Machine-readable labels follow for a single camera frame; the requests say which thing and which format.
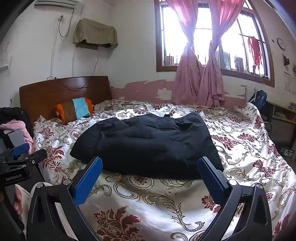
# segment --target clock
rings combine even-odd
[[[282,40],[281,38],[277,38],[276,41],[277,41],[279,47],[280,47],[282,50],[285,50],[285,49],[286,49],[285,43],[283,42],[283,40]]]

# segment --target window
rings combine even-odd
[[[157,72],[176,71],[187,39],[174,11],[165,0],[155,0]],[[248,37],[259,40],[261,64],[255,68]],[[194,52],[202,65],[209,59],[212,39],[211,12],[206,0],[199,1]],[[270,46],[262,22],[251,1],[245,1],[232,27],[222,36],[216,59],[223,75],[250,79],[274,87]]]

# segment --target pink curtain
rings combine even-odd
[[[215,51],[222,35],[237,19],[244,0],[208,0],[208,3],[211,11],[213,36],[210,42],[209,60],[200,81],[197,104],[212,107],[220,106],[220,102],[224,102],[224,86]]]
[[[172,102],[196,104],[203,72],[203,66],[192,49],[198,3],[197,0],[167,0],[167,4],[177,14],[188,41],[176,72]]]

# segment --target black garment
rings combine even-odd
[[[86,130],[70,155],[84,163],[98,156],[107,171],[144,177],[200,179],[197,161],[202,156],[223,171],[209,130],[198,113],[178,119],[154,114],[106,119]]]
[[[26,125],[26,129],[30,136],[33,138],[33,127],[30,123],[29,115],[20,107],[3,107],[0,108],[0,125],[5,124],[11,120],[17,120],[17,121],[23,121]],[[13,144],[9,137],[3,133],[3,131],[0,131],[0,137],[3,138],[3,141],[5,143],[6,148],[13,148]]]

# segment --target pink blanket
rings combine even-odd
[[[30,149],[28,151],[29,154],[32,154],[35,150],[35,138],[32,139],[30,134],[28,133],[26,129],[26,125],[23,121],[21,120],[12,120],[10,122],[7,122],[6,124],[0,125],[0,130],[12,130],[12,131],[17,131],[21,129],[22,130],[22,135],[24,136],[25,142],[30,145]]]

